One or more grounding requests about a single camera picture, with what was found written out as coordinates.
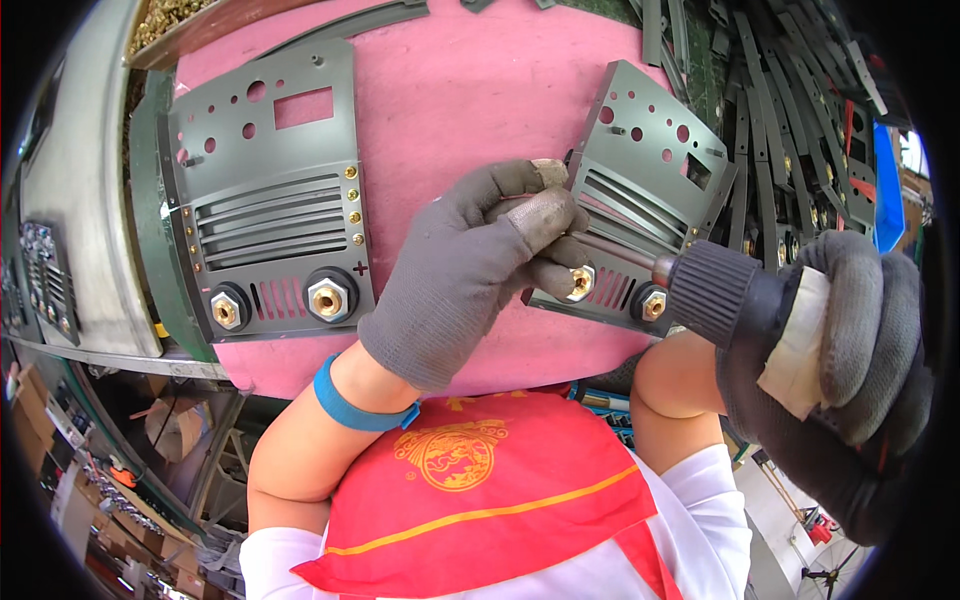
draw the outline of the glove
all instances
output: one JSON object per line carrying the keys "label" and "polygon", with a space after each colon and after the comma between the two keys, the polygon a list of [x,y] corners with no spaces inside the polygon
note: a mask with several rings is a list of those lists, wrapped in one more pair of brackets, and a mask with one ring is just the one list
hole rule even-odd
{"label": "glove", "polygon": [[901,460],[926,426],[933,376],[924,366],[920,274],[903,254],[880,256],[863,235],[828,231],[803,265],[828,276],[819,361],[826,407],[800,421],[756,384],[766,357],[717,351],[717,387],[733,428],[862,545],[884,541],[905,493]]}
{"label": "glove", "polygon": [[[358,325],[373,359],[419,390],[439,391],[516,291],[569,295],[570,269],[588,257],[564,233],[585,231],[588,216],[560,187],[566,179],[558,160],[500,162],[425,206],[376,308]],[[528,194],[536,196],[517,198]]]}

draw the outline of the white tape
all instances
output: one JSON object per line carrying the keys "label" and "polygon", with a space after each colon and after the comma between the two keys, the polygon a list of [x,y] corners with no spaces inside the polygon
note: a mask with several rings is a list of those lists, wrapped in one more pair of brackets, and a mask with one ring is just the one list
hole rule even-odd
{"label": "white tape", "polygon": [[804,267],[783,335],[756,381],[799,420],[825,401],[820,388],[820,345],[829,295],[827,276]]}

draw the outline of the red apron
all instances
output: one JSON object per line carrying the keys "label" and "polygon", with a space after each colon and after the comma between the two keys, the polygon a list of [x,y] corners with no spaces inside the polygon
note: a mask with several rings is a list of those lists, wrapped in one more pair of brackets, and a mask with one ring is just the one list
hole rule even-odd
{"label": "red apron", "polygon": [[607,424],[537,392],[431,398],[333,495],[324,555],[292,572],[345,596],[432,598],[562,563],[613,539],[661,600],[680,591],[657,507]]}

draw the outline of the worker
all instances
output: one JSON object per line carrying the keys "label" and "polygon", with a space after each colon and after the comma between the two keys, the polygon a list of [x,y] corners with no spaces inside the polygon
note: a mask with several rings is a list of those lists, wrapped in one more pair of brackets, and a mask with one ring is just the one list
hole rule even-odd
{"label": "worker", "polygon": [[496,372],[503,393],[421,399],[514,292],[572,292],[587,255],[568,234],[588,216],[566,177],[558,160],[497,163],[417,214],[359,341],[318,357],[256,446],[248,598],[742,598],[751,532],[718,414],[849,536],[889,532],[896,492],[853,446],[879,430],[904,453],[930,380],[917,270],[859,234],[829,232],[800,257],[832,286],[820,379],[835,430],[790,416],[743,378],[742,357],[689,331],[636,365],[636,454],[577,402],[503,390]]}

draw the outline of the fan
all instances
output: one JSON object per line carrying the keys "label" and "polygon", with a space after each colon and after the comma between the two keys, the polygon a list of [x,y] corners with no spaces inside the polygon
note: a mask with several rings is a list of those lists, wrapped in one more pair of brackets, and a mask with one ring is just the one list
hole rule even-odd
{"label": "fan", "polygon": [[839,597],[867,559],[870,549],[841,539],[825,548],[801,570],[799,600],[832,600]]}

